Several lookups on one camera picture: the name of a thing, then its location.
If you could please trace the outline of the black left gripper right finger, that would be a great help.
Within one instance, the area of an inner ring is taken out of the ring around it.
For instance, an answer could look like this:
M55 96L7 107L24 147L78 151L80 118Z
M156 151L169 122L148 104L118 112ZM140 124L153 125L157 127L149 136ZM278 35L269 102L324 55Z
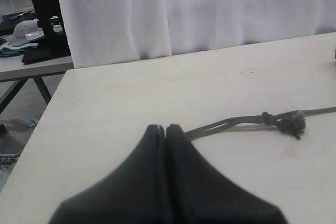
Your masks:
M281 210L216 170L179 125L166 129L166 164L176 223L286 223Z

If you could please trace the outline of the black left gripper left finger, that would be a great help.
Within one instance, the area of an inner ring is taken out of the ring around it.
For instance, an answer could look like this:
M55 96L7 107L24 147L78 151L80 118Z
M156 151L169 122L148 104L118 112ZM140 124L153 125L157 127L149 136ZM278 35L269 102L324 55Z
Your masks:
M167 223L164 130L149 125L107 177L63 201L50 223Z

